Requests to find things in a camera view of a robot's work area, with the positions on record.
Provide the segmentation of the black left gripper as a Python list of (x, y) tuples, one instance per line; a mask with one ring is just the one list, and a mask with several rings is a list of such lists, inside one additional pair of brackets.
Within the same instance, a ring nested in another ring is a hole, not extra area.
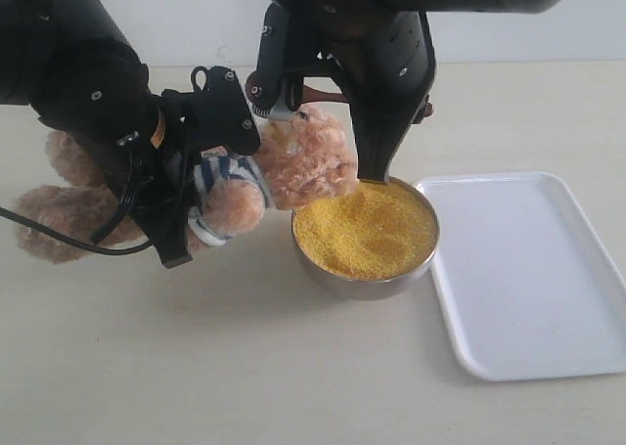
[(45, 150), (62, 186), (28, 193), (28, 216), (54, 230), (143, 230), (160, 263), (192, 260), (190, 210), (200, 203), (171, 109), (131, 58), (54, 58), (28, 95), (51, 128)]

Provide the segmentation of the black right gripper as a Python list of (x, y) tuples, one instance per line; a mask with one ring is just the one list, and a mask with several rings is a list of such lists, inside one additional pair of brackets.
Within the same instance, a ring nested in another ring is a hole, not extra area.
[(288, 12), (275, 3), (265, 12), (247, 98), (256, 111), (276, 103), (280, 80), (288, 75), (293, 17), (311, 30), (327, 56), (319, 72), (334, 81), (349, 105), (358, 178), (386, 183), (407, 132), (425, 117), (436, 73), (426, 12), (348, 15), (334, 6), (305, 4)]

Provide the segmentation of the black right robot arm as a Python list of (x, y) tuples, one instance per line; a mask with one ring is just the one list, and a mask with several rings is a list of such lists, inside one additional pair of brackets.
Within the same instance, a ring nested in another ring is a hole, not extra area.
[(436, 71), (428, 14), (536, 14), (559, 1), (270, 0), (246, 94), (257, 115), (288, 120), (317, 100), (306, 78), (331, 79), (350, 108), (358, 176), (383, 183), (426, 114)]

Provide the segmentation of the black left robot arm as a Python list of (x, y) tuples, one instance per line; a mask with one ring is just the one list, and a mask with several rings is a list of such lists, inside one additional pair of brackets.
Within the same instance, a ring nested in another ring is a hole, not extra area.
[(1, 101), (33, 108), (63, 132), (64, 160), (97, 177), (112, 208), (93, 205), (64, 230), (22, 224), (55, 242), (116, 255), (113, 236), (135, 224), (162, 265), (192, 258), (192, 136), (179, 97), (155, 95), (148, 67), (100, 0), (1, 0)]

